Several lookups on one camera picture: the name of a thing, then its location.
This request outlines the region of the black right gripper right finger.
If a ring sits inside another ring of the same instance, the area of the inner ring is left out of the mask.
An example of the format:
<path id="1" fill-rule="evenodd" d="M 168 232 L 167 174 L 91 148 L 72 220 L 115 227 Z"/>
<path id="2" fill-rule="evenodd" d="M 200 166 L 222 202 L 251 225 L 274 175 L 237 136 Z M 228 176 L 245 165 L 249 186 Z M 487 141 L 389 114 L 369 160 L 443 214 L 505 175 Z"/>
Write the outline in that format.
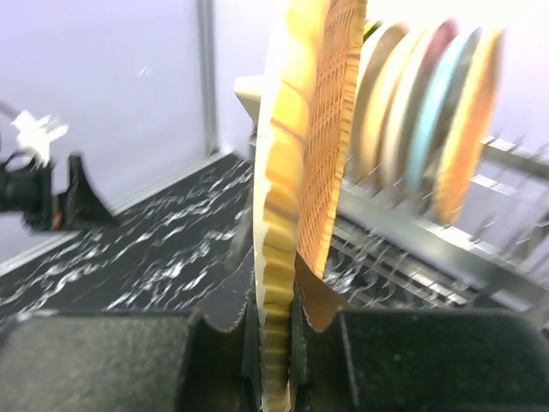
<path id="1" fill-rule="evenodd" d="M 545 411 L 548 343 L 511 312 L 349 305 L 295 260 L 295 411 Z"/>

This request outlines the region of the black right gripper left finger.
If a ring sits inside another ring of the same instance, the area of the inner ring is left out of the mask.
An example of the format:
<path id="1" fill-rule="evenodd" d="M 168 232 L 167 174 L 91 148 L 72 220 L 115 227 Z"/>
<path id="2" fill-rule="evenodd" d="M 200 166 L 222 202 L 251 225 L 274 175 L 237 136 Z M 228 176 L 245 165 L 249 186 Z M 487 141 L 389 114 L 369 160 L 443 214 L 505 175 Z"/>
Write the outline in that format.
<path id="1" fill-rule="evenodd" d="M 4 411 L 256 411 L 255 299 L 179 312 L 24 312 L 1 324 Z"/>

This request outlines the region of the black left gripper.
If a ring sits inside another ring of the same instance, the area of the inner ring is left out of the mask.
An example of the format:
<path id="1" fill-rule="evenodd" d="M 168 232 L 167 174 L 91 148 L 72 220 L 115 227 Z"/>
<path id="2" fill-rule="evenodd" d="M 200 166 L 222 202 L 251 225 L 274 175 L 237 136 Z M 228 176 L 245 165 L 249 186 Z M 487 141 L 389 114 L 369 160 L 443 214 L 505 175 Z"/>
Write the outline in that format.
<path id="1" fill-rule="evenodd" d="M 119 219 L 104 205 L 89 184 L 83 159 L 69 156 L 69 185 L 52 191 L 56 163 L 43 163 L 30 154 L 11 154 L 1 160 L 1 212 L 22 213 L 34 232 L 84 231 L 117 227 Z"/>

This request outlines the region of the woven wicker tray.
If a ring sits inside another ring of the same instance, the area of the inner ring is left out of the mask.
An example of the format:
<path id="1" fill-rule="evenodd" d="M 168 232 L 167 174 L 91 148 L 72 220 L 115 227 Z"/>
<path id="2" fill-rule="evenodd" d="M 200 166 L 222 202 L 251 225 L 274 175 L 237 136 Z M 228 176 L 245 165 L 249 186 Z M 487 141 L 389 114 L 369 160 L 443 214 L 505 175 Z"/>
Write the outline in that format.
<path id="1" fill-rule="evenodd" d="M 502 27 L 483 32 L 465 77 L 434 185 L 434 209 L 444 225 L 454 224 L 462 212 L 482 140 L 492 121 L 503 42 Z"/>
<path id="2" fill-rule="evenodd" d="M 323 274 L 351 130 L 366 4 L 279 1 L 264 73 L 235 94 L 260 94 L 253 247 L 261 405 L 290 408 L 296 258 Z"/>

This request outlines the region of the blue and cream plate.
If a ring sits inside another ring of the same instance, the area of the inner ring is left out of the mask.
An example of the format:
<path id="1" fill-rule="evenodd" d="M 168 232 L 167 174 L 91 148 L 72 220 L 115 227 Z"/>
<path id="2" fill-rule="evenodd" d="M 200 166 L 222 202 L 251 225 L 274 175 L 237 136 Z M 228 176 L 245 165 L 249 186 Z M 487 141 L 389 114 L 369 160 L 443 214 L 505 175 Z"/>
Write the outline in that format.
<path id="1" fill-rule="evenodd" d="M 425 89 L 405 171 L 406 187 L 413 196 L 423 191 L 425 170 L 447 136 L 480 35 L 478 27 L 459 33 L 443 52 Z"/>

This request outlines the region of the pink and cream plate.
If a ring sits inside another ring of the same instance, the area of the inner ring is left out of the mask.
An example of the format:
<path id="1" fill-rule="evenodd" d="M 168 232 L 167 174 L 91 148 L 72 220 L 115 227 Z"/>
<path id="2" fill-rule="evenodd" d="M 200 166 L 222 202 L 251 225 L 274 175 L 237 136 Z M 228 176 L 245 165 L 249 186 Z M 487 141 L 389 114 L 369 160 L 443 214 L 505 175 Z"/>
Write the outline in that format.
<path id="1" fill-rule="evenodd" d="M 407 58 L 386 124 L 379 167 L 380 182 L 389 188 L 404 173 L 413 125 L 425 87 L 442 52 L 457 35 L 454 19 L 428 27 Z"/>

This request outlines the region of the tan plate with bear drawing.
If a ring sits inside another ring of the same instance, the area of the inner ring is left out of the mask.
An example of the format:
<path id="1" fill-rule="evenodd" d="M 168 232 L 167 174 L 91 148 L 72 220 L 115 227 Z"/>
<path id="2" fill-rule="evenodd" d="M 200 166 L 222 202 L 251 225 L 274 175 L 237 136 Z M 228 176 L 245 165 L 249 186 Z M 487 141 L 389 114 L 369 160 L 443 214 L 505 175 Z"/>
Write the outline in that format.
<path id="1" fill-rule="evenodd" d="M 386 104 L 384 66 L 408 32 L 408 26 L 402 22 L 385 22 L 361 47 L 349 143 L 348 174 L 353 179 L 362 179 L 371 170 L 369 157 L 375 152 L 376 133 L 370 131 L 369 123 L 378 125 L 376 117 L 383 114 Z"/>

